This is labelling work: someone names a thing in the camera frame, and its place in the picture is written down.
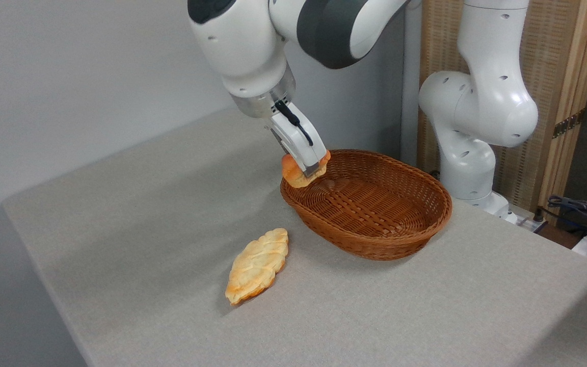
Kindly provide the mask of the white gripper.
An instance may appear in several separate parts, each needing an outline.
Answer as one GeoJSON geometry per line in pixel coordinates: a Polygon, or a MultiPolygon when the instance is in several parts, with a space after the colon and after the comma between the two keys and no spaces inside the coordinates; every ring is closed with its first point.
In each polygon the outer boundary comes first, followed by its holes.
{"type": "Polygon", "coordinates": [[[326,147],[316,128],[294,103],[271,102],[269,128],[280,146],[293,156],[304,177],[321,171],[326,147]]]}

